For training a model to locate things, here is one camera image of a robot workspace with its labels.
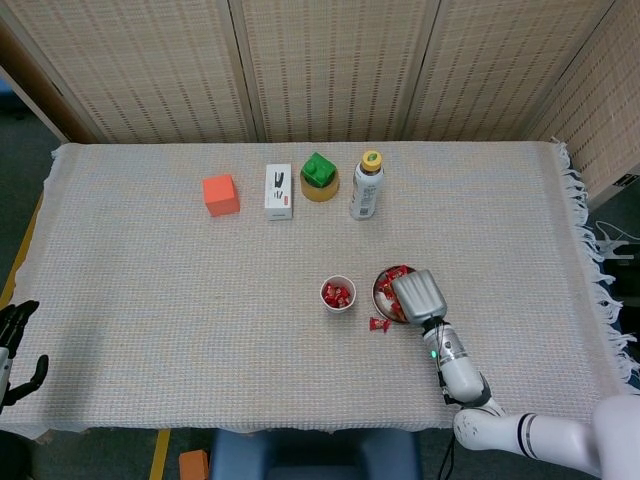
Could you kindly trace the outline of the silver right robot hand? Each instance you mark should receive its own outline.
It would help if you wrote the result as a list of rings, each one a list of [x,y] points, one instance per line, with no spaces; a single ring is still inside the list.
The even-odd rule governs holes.
[[[428,269],[394,279],[391,287],[409,324],[422,325],[446,316],[446,300]]]

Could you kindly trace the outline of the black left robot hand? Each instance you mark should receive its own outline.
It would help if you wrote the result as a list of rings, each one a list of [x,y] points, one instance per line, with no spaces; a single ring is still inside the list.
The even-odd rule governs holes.
[[[30,317],[40,303],[28,300],[21,304],[9,304],[1,309],[1,409],[15,405],[26,396],[36,392],[44,383],[49,369],[49,357],[41,355],[31,379],[12,387],[10,375],[18,347]]]

